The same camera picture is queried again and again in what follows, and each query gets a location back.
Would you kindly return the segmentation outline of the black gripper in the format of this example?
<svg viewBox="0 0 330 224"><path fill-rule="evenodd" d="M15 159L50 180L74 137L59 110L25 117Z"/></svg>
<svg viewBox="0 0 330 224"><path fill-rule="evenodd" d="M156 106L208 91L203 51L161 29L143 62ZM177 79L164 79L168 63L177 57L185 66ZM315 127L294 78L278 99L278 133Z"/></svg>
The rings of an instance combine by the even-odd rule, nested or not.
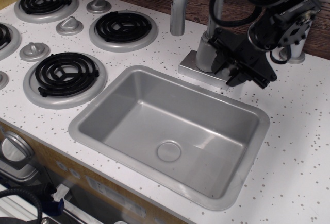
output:
<svg viewBox="0 0 330 224"><path fill-rule="evenodd" d="M270 66L266 53L256 50L246 35L237 35L228 30L216 28L209 44L216 50L211 72L217 74L228 64L238 67L226 85L236 87L246 81L253 81L264 89L270 82L277 80L277 75Z"/></svg>

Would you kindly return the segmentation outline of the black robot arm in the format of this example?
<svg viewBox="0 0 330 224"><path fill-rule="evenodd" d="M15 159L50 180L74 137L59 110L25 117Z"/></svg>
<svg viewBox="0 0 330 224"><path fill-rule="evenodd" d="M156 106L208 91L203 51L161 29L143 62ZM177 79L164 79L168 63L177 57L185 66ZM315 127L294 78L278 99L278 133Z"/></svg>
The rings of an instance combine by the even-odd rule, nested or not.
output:
<svg viewBox="0 0 330 224"><path fill-rule="evenodd" d="M209 2L209 14L218 25L208 43L216 50L211 72L227 74L226 85L235 87L253 81L261 88L277 80L266 53L284 47L286 59L271 60L285 64L291 59L292 44L306 38L320 0L248 0L255 8L247 18L223 21L216 15L216 0Z"/></svg>

